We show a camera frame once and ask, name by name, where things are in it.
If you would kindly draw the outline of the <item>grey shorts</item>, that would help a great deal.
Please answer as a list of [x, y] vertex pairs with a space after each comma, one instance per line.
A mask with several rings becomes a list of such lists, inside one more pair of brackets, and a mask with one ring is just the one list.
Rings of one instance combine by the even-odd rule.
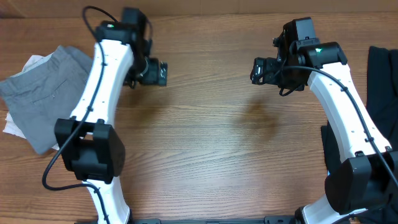
[[1, 82], [13, 122], [38, 154], [57, 144], [54, 126], [76, 107], [93, 60], [77, 48], [58, 46], [25, 72]]

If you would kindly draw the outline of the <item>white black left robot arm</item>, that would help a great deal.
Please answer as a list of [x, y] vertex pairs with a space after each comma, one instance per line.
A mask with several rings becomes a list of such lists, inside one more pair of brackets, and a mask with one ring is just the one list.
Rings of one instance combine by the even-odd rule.
[[151, 58], [150, 22], [107, 22], [95, 30], [95, 57], [83, 94], [68, 119], [58, 119], [57, 157], [89, 190], [97, 223], [132, 223], [120, 176], [126, 150], [114, 128], [124, 85], [166, 86], [167, 64]]

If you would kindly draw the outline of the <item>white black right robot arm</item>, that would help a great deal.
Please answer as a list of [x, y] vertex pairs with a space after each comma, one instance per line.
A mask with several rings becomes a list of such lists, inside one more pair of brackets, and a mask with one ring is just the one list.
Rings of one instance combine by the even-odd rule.
[[336, 42], [284, 47], [277, 58], [255, 58], [250, 79], [289, 93], [308, 86], [319, 99], [335, 135], [340, 165], [325, 179], [325, 194], [298, 209], [292, 223], [338, 223], [397, 199], [397, 152], [380, 133], [353, 84]]

